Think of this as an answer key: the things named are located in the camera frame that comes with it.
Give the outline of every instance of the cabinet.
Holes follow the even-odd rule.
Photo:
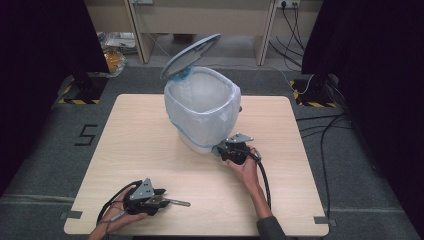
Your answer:
[[[244,35],[253,37],[256,63],[263,65],[271,35],[289,35],[278,0],[85,0],[97,31],[133,32],[142,63],[150,59],[157,33]],[[300,28],[307,37],[322,1],[301,3]],[[294,20],[293,10],[286,10]]]

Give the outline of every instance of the power cord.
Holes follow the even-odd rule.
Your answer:
[[[325,191],[326,191],[326,196],[327,196],[327,219],[328,219],[328,221],[330,221],[331,201],[330,201],[330,188],[328,186],[328,178],[327,178],[327,168],[326,168],[325,159],[324,159],[324,135],[328,131],[328,129],[330,129],[330,127],[333,125],[333,123],[338,118],[340,118],[344,115],[345,115],[345,113],[342,113],[342,114],[339,114],[338,116],[336,116],[335,118],[333,118],[333,120],[331,120],[331,122],[325,127],[325,129],[324,129],[324,131],[322,132],[322,135],[321,135],[321,142],[320,142],[321,163],[322,163],[322,169],[323,169],[323,175],[324,175]]]
[[[286,19],[287,24],[289,25],[290,31],[292,32],[292,37],[294,37],[294,39],[299,44],[299,46],[302,48],[302,50],[305,50],[305,48],[303,47],[302,41],[300,40],[300,36],[299,37],[296,36],[296,33],[295,33],[296,28],[298,29],[298,13],[299,12],[298,12],[298,8],[296,7],[297,4],[295,3],[295,26],[294,26],[294,28],[292,28],[292,26],[290,24],[290,21],[289,21],[289,19],[286,16],[286,12],[285,12],[286,4],[287,3],[285,1],[283,1],[281,3],[281,9],[283,10],[283,16]]]

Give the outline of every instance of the black device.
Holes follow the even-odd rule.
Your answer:
[[[225,139],[218,145],[212,148],[212,152],[220,156],[222,161],[231,160],[235,164],[242,165],[246,161],[247,157],[253,158],[261,170],[262,177],[264,178],[265,191],[267,196],[268,206],[271,209],[271,192],[269,190],[268,178],[265,173],[265,168],[262,165],[262,156],[257,149],[253,149],[255,154],[251,152],[251,149],[247,146],[246,142],[253,141],[252,137],[246,136],[241,133],[237,133],[234,136]]]
[[[166,191],[165,189],[154,189],[150,178],[146,178],[144,182],[142,180],[132,182],[117,192],[107,203],[105,203],[97,217],[97,222],[100,222],[104,213],[114,202],[116,197],[128,187],[134,185],[135,187],[128,191],[123,199],[124,210],[130,215],[147,213],[149,216],[153,216],[160,208],[165,208],[171,202],[171,200],[162,197]]]
[[[242,165],[248,156],[252,157],[256,162],[260,162],[261,155],[256,149],[256,155],[251,153],[251,149],[246,144],[249,141],[253,141],[253,138],[237,133],[216,145],[212,152],[217,156],[221,156],[222,161],[229,159],[238,165]]]

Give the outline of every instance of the plastic bag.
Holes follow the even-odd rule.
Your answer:
[[[171,80],[165,86],[166,111],[190,148],[209,153],[234,128],[240,88],[212,69],[192,67],[189,71],[183,80]]]
[[[105,74],[106,77],[118,76],[127,64],[125,56],[116,48],[103,49],[103,54],[110,72],[110,74]]]

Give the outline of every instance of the wooden table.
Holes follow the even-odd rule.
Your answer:
[[[289,236],[323,236],[315,224],[324,212],[299,130],[285,97],[242,96],[235,132],[255,138],[272,197],[272,211]],[[126,184],[150,177],[165,196],[188,201],[170,204],[154,216],[121,229],[123,235],[257,236],[248,192],[227,164],[215,155],[190,150],[169,122],[163,95],[120,95],[109,116],[65,232],[89,234],[97,215]]]

